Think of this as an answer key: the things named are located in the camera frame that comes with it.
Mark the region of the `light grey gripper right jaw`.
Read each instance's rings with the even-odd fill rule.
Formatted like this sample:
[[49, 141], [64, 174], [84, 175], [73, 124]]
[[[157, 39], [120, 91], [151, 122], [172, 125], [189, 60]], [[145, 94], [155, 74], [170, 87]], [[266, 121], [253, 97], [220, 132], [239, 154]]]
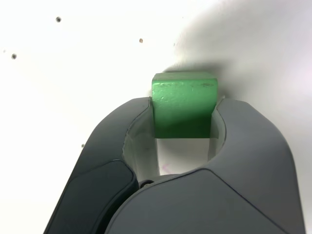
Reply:
[[114, 214], [108, 234], [303, 234], [291, 150], [246, 102], [214, 110], [215, 155], [203, 166], [142, 188]]

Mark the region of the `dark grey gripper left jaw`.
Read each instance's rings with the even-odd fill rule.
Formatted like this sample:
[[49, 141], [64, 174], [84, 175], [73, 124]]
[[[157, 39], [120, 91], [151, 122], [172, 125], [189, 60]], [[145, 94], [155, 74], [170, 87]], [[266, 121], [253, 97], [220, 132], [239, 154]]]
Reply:
[[143, 180], [159, 176], [153, 106], [135, 98], [89, 136], [47, 224], [47, 234], [102, 234]]

